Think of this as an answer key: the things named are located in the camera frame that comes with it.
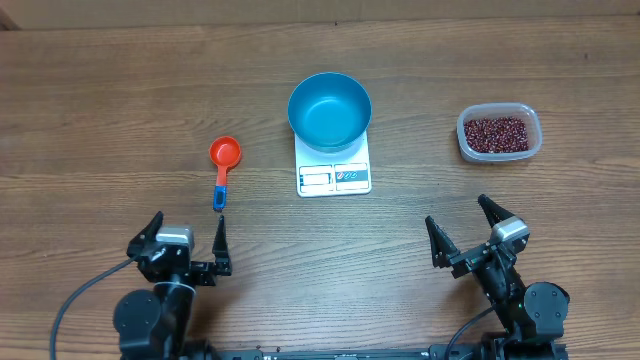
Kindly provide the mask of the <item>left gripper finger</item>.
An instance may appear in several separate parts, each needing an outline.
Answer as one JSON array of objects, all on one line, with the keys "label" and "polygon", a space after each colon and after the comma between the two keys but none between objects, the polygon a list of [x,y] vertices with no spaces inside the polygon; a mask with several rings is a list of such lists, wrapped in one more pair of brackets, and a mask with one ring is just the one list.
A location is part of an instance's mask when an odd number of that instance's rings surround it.
[{"label": "left gripper finger", "polygon": [[126,254],[128,257],[139,257],[155,242],[156,234],[163,224],[164,214],[158,211],[152,220],[137,234],[128,244]]},{"label": "left gripper finger", "polygon": [[217,276],[231,276],[232,262],[229,253],[228,243],[226,241],[226,226],[223,215],[219,217],[218,226],[214,243],[212,246],[212,254],[215,257],[215,270]]}]

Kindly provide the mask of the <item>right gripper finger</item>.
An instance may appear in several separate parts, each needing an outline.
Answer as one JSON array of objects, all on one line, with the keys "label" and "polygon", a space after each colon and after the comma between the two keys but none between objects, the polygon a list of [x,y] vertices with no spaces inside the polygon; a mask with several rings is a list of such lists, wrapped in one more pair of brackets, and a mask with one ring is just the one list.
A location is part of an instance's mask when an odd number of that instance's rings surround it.
[{"label": "right gripper finger", "polygon": [[513,213],[495,203],[485,194],[481,194],[478,197],[477,202],[482,208],[490,227],[514,217]]},{"label": "right gripper finger", "polygon": [[452,265],[451,259],[460,254],[459,249],[431,216],[425,219],[425,224],[429,235],[433,266],[450,267]]}]

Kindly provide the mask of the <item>red measuring scoop blue handle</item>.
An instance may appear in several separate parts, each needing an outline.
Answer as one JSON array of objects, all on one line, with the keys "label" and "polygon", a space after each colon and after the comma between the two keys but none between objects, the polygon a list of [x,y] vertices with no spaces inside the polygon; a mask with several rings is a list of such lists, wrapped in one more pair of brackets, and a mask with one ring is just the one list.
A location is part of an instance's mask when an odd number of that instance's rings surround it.
[{"label": "red measuring scoop blue handle", "polygon": [[239,164],[242,158],[242,149],[234,137],[222,136],[212,142],[209,156],[217,168],[213,209],[221,212],[227,202],[227,175],[231,169]]}]

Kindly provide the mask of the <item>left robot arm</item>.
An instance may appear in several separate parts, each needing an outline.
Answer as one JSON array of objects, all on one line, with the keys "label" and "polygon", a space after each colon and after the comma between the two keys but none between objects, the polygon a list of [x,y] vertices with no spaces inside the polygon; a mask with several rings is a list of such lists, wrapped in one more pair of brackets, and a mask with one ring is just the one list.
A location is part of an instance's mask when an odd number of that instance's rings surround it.
[{"label": "left robot arm", "polygon": [[189,340],[187,330],[196,289],[213,287],[218,277],[232,274],[224,218],[218,220],[212,262],[194,261],[194,246],[192,228],[165,225],[161,212],[129,242],[127,256],[153,288],[128,293],[114,309],[123,359],[219,357],[207,340]]}]

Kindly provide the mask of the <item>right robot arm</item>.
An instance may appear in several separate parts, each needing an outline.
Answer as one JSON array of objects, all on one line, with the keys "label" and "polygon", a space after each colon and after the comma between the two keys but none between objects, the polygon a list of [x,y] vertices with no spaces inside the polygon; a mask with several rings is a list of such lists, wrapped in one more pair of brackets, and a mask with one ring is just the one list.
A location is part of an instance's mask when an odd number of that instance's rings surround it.
[{"label": "right robot arm", "polygon": [[[444,348],[450,359],[566,359],[566,347],[557,339],[564,335],[570,296],[550,282],[525,285],[515,269],[517,254],[529,241],[526,222],[487,195],[477,199],[491,228],[489,239],[460,251],[433,217],[425,218],[432,263],[449,268],[454,278],[471,274],[478,281],[490,307],[465,325]],[[504,331],[487,333],[477,345],[458,342],[462,334],[489,313],[495,313]]]}]

